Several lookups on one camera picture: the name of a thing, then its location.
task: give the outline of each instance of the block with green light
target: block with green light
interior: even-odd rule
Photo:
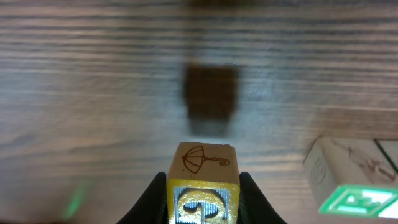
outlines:
[[[398,218],[396,166],[377,141],[318,138],[303,165],[321,214]]]

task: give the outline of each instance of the green illuminated panel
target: green illuminated panel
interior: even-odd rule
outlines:
[[[360,185],[339,186],[319,213],[369,218],[398,218],[398,190]]]

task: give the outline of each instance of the umbrella handle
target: umbrella handle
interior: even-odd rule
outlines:
[[[224,159],[224,158],[207,158],[205,156],[205,161],[206,160],[219,161],[219,165],[222,165],[222,166],[226,166],[226,165],[229,165],[231,163],[228,159]]]

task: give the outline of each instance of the dark wood tabletop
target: dark wood tabletop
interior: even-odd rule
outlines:
[[[198,141],[287,223],[396,223],[318,215],[302,168],[319,135],[398,138],[392,2],[1,1],[0,219],[115,223]]]

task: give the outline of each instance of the wooden block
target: wooden block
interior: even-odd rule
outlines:
[[[398,218],[398,177],[373,139],[318,138],[304,161],[319,212]]]
[[[235,224],[239,192],[234,147],[180,143],[167,174],[170,224]]]

